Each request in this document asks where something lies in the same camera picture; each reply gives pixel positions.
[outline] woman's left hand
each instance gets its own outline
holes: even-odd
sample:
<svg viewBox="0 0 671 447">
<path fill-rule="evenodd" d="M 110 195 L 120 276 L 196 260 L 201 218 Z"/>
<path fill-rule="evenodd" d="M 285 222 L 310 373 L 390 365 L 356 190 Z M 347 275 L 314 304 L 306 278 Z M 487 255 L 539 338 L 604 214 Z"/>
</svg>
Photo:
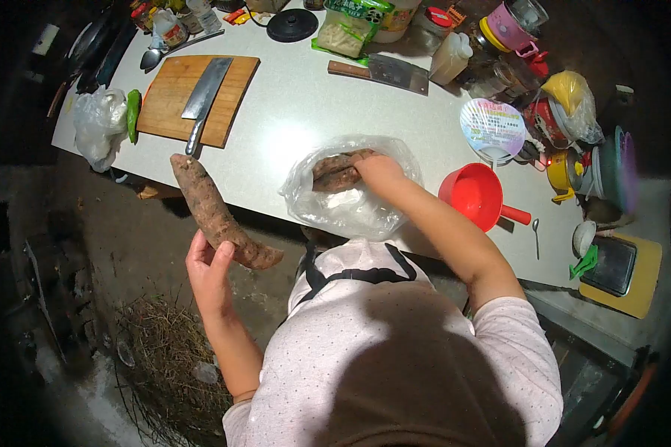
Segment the woman's left hand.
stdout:
<svg viewBox="0 0 671 447">
<path fill-rule="evenodd" d="M 228 272 L 233 256 L 232 242 L 224 241 L 214 250 L 201 229 L 194 235 L 186 264 L 194 298 L 204 321 L 224 317 L 231 311 Z"/>
</svg>

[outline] sweet potato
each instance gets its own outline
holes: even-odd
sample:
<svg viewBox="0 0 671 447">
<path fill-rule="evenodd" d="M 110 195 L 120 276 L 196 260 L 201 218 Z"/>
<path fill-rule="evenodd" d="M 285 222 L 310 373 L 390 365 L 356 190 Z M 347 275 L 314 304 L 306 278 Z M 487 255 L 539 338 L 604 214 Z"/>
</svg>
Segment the sweet potato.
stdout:
<svg viewBox="0 0 671 447">
<path fill-rule="evenodd" d="M 317 192 L 341 192 L 349 190 L 360 182 L 360 174 L 354 167 L 342 171 L 326 174 L 313 182 L 313 191 Z"/>
<path fill-rule="evenodd" d="M 350 161 L 355 154 L 374 154 L 373 149 L 358 149 L 324 158 L 313 166 L 313 191 L 341 192 L 360 182 L 360 174 Z"/>
<path fill-rule="evenodd" d="M 350 163 L 350 156 L 348 155 L 329 156 L 328 158 L 324 158 L 315 164 L 312 169 L 313 180 L 318 180 L 326 174 L 342 171 L 343 169 L 352 167 L 352 165 L 353 164 Z"/>
<path fill-rule="evenodd" d="M 170 161 L 189 209 L 212 247 L 230 240 L 236 246 L 234 260 L 252 269 L 266 269 L 283 259 L 282 250 L 252 240 L 236 223 L 214 180 L 196 158 L 174 154 Z"/>
</svg>

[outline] spoon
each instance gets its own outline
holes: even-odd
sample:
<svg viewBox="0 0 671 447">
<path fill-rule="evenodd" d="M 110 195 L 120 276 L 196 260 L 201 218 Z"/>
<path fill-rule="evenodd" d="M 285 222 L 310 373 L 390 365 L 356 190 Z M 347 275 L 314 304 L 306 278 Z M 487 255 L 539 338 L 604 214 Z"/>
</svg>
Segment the spoon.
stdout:
<svg viewBox="0 0 671 447">
<path fill-rule="evenodd" d="M 537 241 L 537 260 L 539 260 L 539 234 L 537 233 L 537 228 L 539 228 L 538 218 L 532 222 L 532 229 L 535 231 L 535 240 Z"/>
<path fill-rule="evenodd" d="M 186 48 L 189 45 L 197 44 L 200 41 L 204 41 L 206 39 L 211 39 L 212 37 L 220 36 L 225 31 L 226 30 L 224 30 L 224 29 L 220 29 L 219 31 L 216 31 L 215 33 L 205 34 L 204 36 L 197 37 L 196 39 L 186 41 L 183 44 L 170 49 L 166 53 L 162 53 L 160 50 L 158 50 L 156 48 L 148 49 L 142 55 L 142 60 L 139 63 L 139 68 L 144 70 L 144 74 L 146 75 L 147 73 L 151 72 L 154 69 L 154 67 L 159 65 L 162 58 L 164 58 L 166 56 L 169 56 L 171 53 L 173 53 L 175 51 L 179 51 L 182 48 Z"/>
</svg>

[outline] white countertop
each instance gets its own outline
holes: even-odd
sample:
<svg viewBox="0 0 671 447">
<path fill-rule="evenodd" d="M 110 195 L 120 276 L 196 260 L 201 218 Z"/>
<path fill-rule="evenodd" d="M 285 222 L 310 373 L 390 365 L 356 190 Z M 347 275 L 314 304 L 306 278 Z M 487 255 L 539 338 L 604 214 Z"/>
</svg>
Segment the white countertop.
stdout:
<svg viewBox="0 0 671 447">
<path fill-rule="evenodd" d="M 317 12 L 319 22 L 325 15 Z M 293 222 L 278 194 L 291 166 L 319 142 L 344 134 L 381 134 L 402 139 L 420 164 L 425 188 L 437 194 L 452 171 L 479 157 L 468 146 L 459 125 L 459 111 L 469 100 L 430 83 L 429 96 L 395 87 L 328 74 L 331 54 L 311 49 L 311 38 L 292 44 L 272 41 L 265 29 L 251 22 L 241 26 L 224 23 L 226 33 L 185 48 L 174 56 L 233 54 L 253 56 L 261 64 L 249 85 L 224 149 L 204 147 L 199 161 L 214 177 L 224 200 L 232 205 Z M 144 74 L 142 53 L 151 40 L 138 33 L 126 50 L 112 79 L 111 88 L 142 93 L 159 67 Z M 400 57 L 429 68 L 429 57 Z M 57 120 L 52 144 L 79 154 L 74 146 L 72 104 L 75 87 L 68 92 Z M 122 142 L 114 167 L 157 182 L 177 186 L 169 157 L 183 152 L 186 142 L 141 133 L 137 145 Z M 504 203 L 539 218 L 538 261 L 531 226 L 514 224 L 513 231 L 495 226 L 487 235 L 524 280 L 566 288 L 568 265 L 576 264 L 571 239 L 582 221 L 575 200 L 552 203 L 554 191 L 546 173 L 515 162 L 497 168 Z M 437 257 L 423 236 L 408 224 L 396 235 L 401 249 Z"/>
</svg>

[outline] black pot lid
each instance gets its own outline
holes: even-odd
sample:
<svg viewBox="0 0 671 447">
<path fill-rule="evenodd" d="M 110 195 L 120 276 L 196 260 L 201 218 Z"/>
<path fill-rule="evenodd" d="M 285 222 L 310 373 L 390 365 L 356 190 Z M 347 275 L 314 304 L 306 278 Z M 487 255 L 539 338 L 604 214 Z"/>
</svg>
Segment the black pot lid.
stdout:
<svg viewBox="0 0 671 447">
<path fill-rule="evenodd" d="M 266 27 L 268 36 L 277 42 L 304 40 L 318 29 L 318 18 L 305 9 L 287 9 L 271 17 Z"/>
</svg>

